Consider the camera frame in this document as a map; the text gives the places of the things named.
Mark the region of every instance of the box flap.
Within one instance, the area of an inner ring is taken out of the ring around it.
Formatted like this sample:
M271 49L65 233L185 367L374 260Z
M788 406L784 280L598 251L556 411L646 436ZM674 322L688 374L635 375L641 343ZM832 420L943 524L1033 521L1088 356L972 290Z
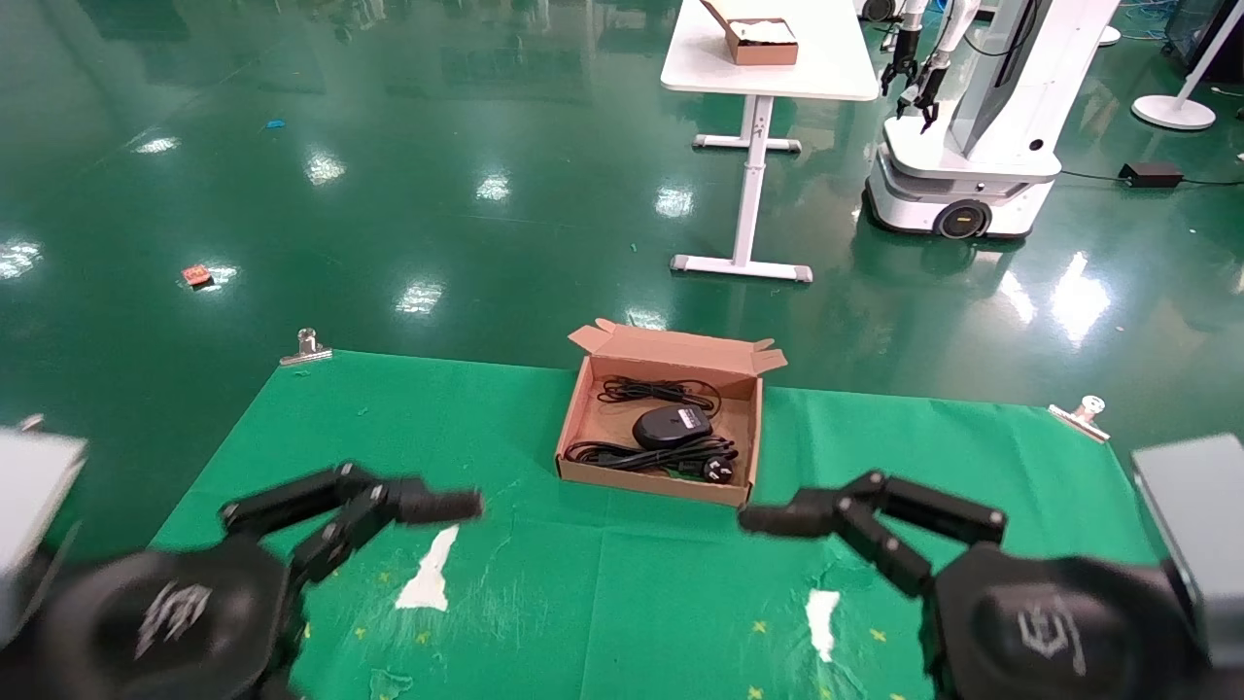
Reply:
M786 21L780 14L775 15L769 2L756 0L700 0L708 12L713 15L717 24L730 31L730 22L738 21Z
M773 338L746 342L596 318L596 326L585 325L570 333L570 339L598 358L647 361L746 377L759 377L786 366L781 349L769 348Z
M730 21L725 19L725 15L722 12L722 9L717 6L717 2L720 1L724 0L700 0L700 2L703 2L704 6L708 7L708 14L713 15L713 19L717 20L717 24L722 25L722 29L729 32Z

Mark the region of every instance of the green epoxy floor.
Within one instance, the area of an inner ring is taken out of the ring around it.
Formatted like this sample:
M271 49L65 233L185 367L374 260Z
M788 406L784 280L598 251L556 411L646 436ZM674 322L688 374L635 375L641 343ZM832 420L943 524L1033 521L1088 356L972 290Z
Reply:
M775 134L805 152L769 158L756 257L816 281L671 274L674 252L729 254L743 164L689 145L738 128L741 98L659 86L675 14L0 5L0 421L41 412L91 439L88 548L147 541L305 325L367 352L572 368L565 334L606 316L775 337L779 385L1071 408L1096 393L1120 453L1240 431L1240 188L1064 177L1021 246L896 236L860 214L889 101L779 101ZM1065 167L1239 179L1239 98L1198 91L1220 121L1197 134L1128 113L1179 85L1157 48L1098 55ZM195 262L224 283L187 288Z

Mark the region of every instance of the green tablecloth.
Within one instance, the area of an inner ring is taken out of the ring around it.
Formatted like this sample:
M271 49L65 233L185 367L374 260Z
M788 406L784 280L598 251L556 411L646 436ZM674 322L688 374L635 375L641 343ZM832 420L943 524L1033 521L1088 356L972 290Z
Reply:
M929 700L919 609L837 541L745 536L726 507L564 484L552 453L573 375L338 353L277 371L156 538L220 537L228 500L360 460L478 486L444 567L447 612L394 609L437 528L391 527L309 596L295 666L316 700ZM1111 451L1044 410L770 388L753 500L871 469L1010 516L1018 555L1152 562ZM280 552L312 526L270 542ZM934 564L959 547L902 525ZM842 594L832 661L809 592Z

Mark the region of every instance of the black cable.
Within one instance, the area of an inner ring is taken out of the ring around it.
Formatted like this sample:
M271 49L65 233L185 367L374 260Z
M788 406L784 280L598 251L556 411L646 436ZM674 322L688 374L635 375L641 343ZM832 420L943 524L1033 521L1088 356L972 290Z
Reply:
M977 53L980 53L982 56L989 56L990 58L996 58L999 56L1010 56L1015 51L1019 51L1020 48L1023 48L1024 45L1028 44L1029 37L1033 36L1033 27L1036 26L1036 12L1035 11L1034 12L1029 12L1029 16L1031 17L1031 20L1029 20L1028 27L1025 27L1025 30L1024 30L1024 39L1020 39L1019 41L1015 42L1014 46L1011 46L1010 48L1008 48L1008 50L1005 50L1005 51L1003 51L1000 53L990 53L989 51L980 50L979 46L977 46L975 44L972 42L972 37L968 36L967 34L963 35L963 40L968 42L968 46L972 46L973 51L975 51Z
M642 450L612 443L576 443L566 449L566 459L571 463L596 465L611 470L639 471L647 469L678 470L685 463L707 463L713 458L734 460L739 451L734 441L710 435L693 440L673 450Z
M713 399L695 397L692 389L702 388ZM687 404L699 407L708 418L717 417L722 410L722 393L712 384L698 379L679 379L671 382L639 382L627 377L607 377L602 392L596 399L603 404L623 404L626 402L638 402L639 399L661 399L671 404Z
M1204 179L1184 179L1184 182L1191 182L1192 184L1209 184L1212 187L1235 187L1237 184L1244 184L1244 179L1237 179L1235 182L1210 182Z
M1084 178L1088 178L1088 179L1106 179L1106 180L1112 180L1112 182L1127 182L1126 177L1095 175L1095 174L1088 174L1088 173L1077 173L1077 172L1072 172L1072 170L1061 170L1061 173L1062 174L1069 174L1069 175L1072 175L1072 177L1084 177ZM1244 179L1237 179L1237 180L1233 180L1233 182L1214 182L1214 180L1207 180L1207 179L1187 179L1186 178L1183 182L1187 182L1188 184L1205 184L1205 185L1209 185L1209 187L1235 187L1238 184L1244 184Z
M1126 177L1092 175L1092 174L1088 174L1088 173L1076 173L1076 172L1071 172L1071 170L1061 170L1061 174L1069 174L1069 175L1074 175L1074 177L1086 177L1088 179L1108 179L1108 180L1113 180L1113 182L1127 182Z

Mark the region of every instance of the small cardboard box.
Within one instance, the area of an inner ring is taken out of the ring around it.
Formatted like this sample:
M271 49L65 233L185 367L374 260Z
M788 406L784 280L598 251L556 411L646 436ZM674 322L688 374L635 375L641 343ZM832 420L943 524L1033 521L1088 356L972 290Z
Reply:
M730 57L738 66L792 66L799 58L799 39L790 44L756 44L745 41L731 22L756 24L776 22L786 25L784 17L765 15L764 5L746 2L741 0L700 0L708 7L709 14L725 30L725 45L730 48Z
M570 333L570 338L587 349L587 357L578 371L566 423L557 440L557 474L561 479L735 507L748 502L756 482L760 449L764 398L760 375L786 364L781 349L769 348L773 339L724 339L634 327L605 318L597 318L595 326L585 325ZM733 440L739 451L730 484L677 479L663 470L624 472L566 460L567 448L576 443L595 440L634 445L631 428L636 420L652 409L669 405L657 399L605 404L597 400L597 395L603 380L610 377L642 382L694 379L713 385L722 394L722 408L713 418L713 433Z

